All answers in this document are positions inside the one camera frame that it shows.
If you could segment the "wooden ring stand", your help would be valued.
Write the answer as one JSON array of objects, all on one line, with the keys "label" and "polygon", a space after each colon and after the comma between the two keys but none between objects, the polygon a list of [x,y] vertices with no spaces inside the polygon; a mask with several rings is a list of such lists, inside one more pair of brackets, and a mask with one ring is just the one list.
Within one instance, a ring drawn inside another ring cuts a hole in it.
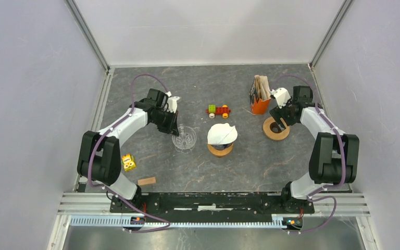
[{"label": "wooden ring stand", "polygon": [[216,149],[212,145],[207,145],[208,150],[216,157],[224,157],[227,156],[233,150],[233,143],[230,144],[229,147],[225,149]]},{"label": "wooden ring stand", "polygon": [[272,117],[269,117],[264,121],[262,129],[265,136],[274,141],[282,141],[290,133],[289,126],[286,126],[285,129],[282,129]]}]

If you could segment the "orange coffee filter box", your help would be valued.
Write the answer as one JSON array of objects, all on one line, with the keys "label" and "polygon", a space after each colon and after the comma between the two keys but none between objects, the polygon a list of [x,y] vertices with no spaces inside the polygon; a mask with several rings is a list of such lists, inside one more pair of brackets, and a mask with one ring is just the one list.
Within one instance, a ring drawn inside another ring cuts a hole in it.
[{"label": "orange coffee filter box", "polygon": [[270,87],[267,76],[255,75],[249,91],[251,112],[254,115],[263,115],[270,104]]}]

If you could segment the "blue plastic dripper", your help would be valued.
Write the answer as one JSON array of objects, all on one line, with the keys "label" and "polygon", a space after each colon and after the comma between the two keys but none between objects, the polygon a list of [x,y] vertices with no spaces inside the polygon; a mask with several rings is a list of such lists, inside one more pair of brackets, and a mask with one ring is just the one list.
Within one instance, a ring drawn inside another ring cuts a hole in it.
[{"label": "blue plastic dripper", "polygon": [[210,146],[218,151],[223,151],[233,145],[233,142],[227,144],[210,144]]}]

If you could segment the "clear plastic dripper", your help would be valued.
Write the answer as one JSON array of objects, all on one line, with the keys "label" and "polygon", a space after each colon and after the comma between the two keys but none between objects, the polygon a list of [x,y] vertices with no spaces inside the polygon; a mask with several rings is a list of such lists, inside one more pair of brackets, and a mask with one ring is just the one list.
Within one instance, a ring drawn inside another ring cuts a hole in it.
[{"label": "clear plastic dripper", "polygon": [[196,145],[196,131],[194,128],[185,125],[180,125],[178,131],[179,135],[172,137],[176,151],[184,154],[190,153]]}]

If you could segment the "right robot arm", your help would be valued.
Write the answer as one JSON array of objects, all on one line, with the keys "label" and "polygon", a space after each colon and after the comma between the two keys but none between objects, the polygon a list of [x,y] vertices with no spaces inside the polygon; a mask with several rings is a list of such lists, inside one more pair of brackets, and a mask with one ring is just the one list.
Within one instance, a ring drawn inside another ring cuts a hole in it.
[{"label": "right robot arm", "polygon": [[287,213],[296,211],[301,201],[312,202],[313,196],[329,188],[338,188],[356,179],[359,138],[339,129],[321,105],[313,101],[309,86],[295,86],[293,93],[280,87],[271,90],[276,107],[266,119],[265,135],[274,141],[284,140],[291,126],[304,125],[315,139],[308,171],[288,183],[281,191],[280,206]]}]

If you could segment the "white paper coffee filter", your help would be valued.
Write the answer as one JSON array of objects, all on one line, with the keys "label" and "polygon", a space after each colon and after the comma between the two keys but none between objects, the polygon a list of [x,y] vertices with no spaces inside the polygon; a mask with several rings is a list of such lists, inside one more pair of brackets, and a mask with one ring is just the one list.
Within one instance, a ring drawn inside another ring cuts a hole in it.
[{"label": "white paper coffee filter", "polygon": [[217,123],[213,125],[207,134],[207,143],[209,145],[225,145],[233,143],[238,136],[235,126],[229,123]]}]

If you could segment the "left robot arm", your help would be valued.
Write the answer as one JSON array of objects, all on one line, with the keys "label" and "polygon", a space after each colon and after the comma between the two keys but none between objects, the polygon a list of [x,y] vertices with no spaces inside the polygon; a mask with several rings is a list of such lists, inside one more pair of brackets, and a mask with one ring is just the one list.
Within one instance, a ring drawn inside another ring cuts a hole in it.
[{"label": "left robot arm", "polygon": [[139,186],[122,174],[121,146],[149,123],[158,131],[179,136],[177,117],[180,97],[170,92],[150,89],[147,96],[133,102],[130,108],[111,125],[87,131],[82,137],[77,173],[93,186],[102,186],[123,197],[123,206],[130,212],[142,208]]}]

